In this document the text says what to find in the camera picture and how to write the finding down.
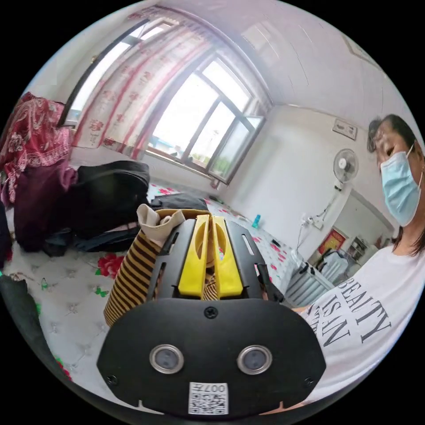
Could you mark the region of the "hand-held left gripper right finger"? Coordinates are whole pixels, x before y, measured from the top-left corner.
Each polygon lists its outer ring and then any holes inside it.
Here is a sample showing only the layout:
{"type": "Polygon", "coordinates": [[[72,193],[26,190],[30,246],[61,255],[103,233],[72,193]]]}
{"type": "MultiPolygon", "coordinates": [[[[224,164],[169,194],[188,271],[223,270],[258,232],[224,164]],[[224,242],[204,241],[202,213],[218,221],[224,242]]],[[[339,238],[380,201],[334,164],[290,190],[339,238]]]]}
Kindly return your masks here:
{"type": "Polygon", "coordinates": [[[243,284],[233,254],[227,226],[221,216],[212,217],[212,240],[217,296],[240,297],[243,284]]]}

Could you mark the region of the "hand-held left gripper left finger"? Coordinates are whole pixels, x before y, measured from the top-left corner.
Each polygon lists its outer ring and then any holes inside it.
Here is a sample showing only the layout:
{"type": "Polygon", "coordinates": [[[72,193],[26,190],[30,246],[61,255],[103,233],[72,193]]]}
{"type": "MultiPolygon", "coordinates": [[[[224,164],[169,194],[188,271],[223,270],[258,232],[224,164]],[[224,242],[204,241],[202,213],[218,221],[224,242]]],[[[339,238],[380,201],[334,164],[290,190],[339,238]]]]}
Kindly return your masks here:
{"type": "Polygon", "coordinates": [[[189,243],[178,284],[181,296],[203,295],[208,257],[209,220],[208,214],[202,214],[196,219],[183,223],[189,226],[189,243]]]}

